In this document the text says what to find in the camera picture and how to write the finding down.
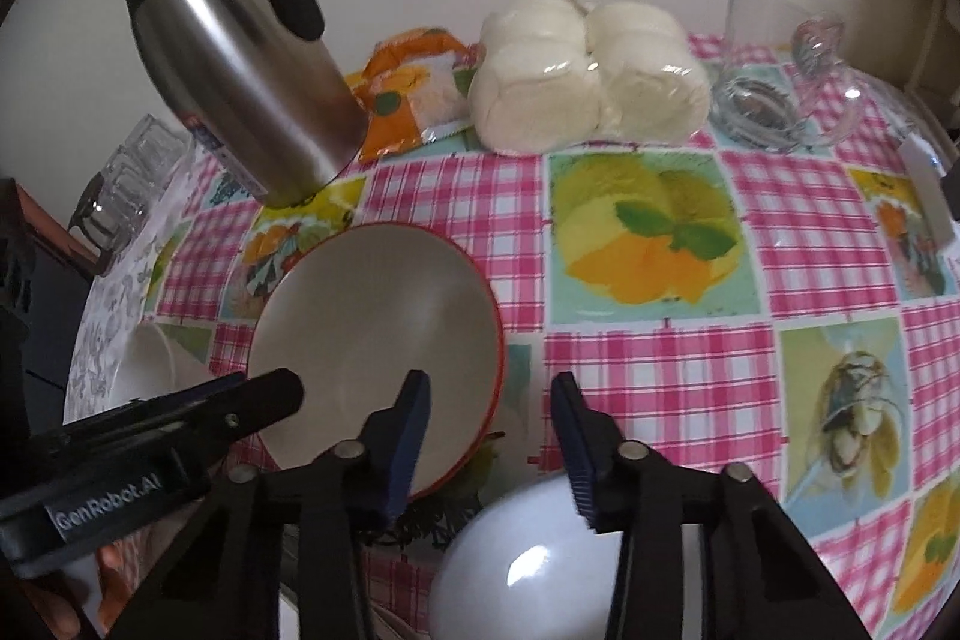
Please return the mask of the strawberry pattern bowl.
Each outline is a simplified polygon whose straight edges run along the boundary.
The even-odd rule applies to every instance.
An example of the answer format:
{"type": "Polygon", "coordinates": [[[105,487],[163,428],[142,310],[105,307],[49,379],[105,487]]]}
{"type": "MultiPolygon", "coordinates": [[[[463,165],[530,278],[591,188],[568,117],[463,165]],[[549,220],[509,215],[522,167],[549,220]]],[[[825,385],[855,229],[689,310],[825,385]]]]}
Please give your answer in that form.
{"type": "Polygon", "coordinates": [[[427,372],[431,413],[410,492],[429,494],[477,452],[505,385],[505,328],[469,253],[426,227],[373,223],[320,242],[270,294],[247,354],[252,377],[288,369],[304,399],[263,429],[278,468],[308,464],[427,372]]]}

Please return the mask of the small white bowl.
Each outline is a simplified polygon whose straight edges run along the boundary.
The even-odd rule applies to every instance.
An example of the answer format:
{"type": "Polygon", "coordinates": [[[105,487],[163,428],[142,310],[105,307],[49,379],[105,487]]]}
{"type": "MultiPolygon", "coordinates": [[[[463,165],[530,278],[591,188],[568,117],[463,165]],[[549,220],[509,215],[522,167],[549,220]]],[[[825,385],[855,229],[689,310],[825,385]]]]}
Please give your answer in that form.
{"type": "Polygon", "coordinates": [[[622,535],[596,533],[563,474],[521,487],[477,515],[431,585],[433,638],[601,638],[622,535]]]}

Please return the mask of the clear glass mug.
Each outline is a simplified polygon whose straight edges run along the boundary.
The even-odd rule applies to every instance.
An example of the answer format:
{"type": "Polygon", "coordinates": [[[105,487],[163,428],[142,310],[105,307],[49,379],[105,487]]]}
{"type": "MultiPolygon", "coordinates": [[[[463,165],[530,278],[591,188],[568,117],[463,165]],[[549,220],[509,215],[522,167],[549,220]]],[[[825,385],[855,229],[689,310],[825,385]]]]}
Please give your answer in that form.
{"type": "Polygon", "coordinates": [[[822,0],[729,0],[713,128],[768,152],[846,142],[866,117],[866,96],[841,58],[844,31],[822,0]]]}

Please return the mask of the orange snack packet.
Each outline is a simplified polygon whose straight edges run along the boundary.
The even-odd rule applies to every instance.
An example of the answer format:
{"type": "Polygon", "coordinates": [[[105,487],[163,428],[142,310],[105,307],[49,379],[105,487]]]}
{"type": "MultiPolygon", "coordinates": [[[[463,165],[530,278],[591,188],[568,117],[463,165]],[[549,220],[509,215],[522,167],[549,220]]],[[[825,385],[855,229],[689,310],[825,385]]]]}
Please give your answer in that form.
{"type": "Polygon", "coordinates": [[[381,41],[363,70],[348,74],[368,113],[361,164],[441,142],[470,125],[469,96],[480,46],[444,28],[416,28],[381,41]]]}

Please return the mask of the grey floral towel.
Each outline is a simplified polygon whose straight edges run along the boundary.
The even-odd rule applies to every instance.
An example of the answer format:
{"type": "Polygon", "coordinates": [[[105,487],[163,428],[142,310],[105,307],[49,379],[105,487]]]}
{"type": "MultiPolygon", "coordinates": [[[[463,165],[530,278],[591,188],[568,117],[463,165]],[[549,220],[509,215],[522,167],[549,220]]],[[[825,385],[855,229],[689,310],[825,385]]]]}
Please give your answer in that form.
{"type": "Polygon", "coordinates": [[[65,424],[106,408],[127,338],[145,312],[151,271],[161,248],[174,236],[187,197],[197,182],[194,167],[200,159],[202,153],[192,143],[143,229],[130,237],[105,275],[94,276],[68,370],[65,424]]]}

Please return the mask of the stainless steel thermos jug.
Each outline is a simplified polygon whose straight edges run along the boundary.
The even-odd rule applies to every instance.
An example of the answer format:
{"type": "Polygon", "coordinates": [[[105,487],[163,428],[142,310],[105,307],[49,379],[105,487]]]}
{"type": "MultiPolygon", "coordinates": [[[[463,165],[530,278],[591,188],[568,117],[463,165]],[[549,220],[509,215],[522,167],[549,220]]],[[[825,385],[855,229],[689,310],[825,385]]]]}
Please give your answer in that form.
{"type": "Polygon", "coordinates": [[[317,0],[125,0],[149,79],[268,208],[306,202],[356,159],[368,115],[324,44],[317,0]]]}

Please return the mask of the white square bowl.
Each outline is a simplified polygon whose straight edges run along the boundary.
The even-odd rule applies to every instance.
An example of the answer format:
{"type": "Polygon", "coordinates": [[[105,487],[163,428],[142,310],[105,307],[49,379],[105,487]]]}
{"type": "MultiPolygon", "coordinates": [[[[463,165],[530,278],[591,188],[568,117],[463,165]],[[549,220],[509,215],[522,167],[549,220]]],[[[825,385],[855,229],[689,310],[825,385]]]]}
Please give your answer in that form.
{"type": "Polygon", "coordinates": [[[210,378],[210,370],[159,326],[142,323],[125,343],[106,409],[187,390],[210,378]]]}

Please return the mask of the clear drinking glass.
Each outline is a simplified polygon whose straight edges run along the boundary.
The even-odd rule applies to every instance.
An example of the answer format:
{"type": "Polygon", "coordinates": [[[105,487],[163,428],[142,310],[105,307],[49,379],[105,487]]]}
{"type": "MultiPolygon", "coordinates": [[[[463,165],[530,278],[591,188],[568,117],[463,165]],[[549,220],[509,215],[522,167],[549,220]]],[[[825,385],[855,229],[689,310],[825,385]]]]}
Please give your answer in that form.
{"type": "Polygon", "coordinates": [[[147,113],[125,136],[121,148],[137,164],[145,181],[160,187],[169,182],[190,145],[189,136],[147,113]]]}
{"type": "Polygon", "coordinates": [[[135,237],[160,201],[171,167],[163,158],[144,158],[137,151],[117,146],[103,169],[98,202],[114,214],[125,234],[135,237]]]}

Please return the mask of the bag of steamed buns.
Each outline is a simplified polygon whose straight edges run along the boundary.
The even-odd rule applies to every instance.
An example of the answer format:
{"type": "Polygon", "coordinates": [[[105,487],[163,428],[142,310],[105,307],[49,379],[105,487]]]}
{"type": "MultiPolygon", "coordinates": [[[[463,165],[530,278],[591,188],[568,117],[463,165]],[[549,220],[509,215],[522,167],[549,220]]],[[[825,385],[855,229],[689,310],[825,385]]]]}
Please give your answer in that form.
{"type": "Polygon", "coordinates": [[[485,18],[480,50],[470,120],[498,154],[678,145],[708,119],[708,71],[680,21],[649,3],[514,0],[485,18]]]}

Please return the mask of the pink checkered tablecloth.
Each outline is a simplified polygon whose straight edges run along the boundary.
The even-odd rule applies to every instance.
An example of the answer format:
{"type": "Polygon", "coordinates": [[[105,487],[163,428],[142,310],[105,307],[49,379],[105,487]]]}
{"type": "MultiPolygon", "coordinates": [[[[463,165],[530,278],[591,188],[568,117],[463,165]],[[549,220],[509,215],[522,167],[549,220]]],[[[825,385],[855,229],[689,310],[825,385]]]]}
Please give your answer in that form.
{"type": "Polygon", "coordinates": [[[212,158],[143,312],[218,372],[281,278],[350,226],[420,224],[482,269],[508,335],[500,481],[555,468],[540,381],[571,370],[628,432],[695,468],[742,456],[786,495],[864,624],[931,633],[958,583],[958,255],[898,148],[923,112],[859,80],[832,151],[686,146],[503,158],[469,135],[265,209],[212,158]]]}

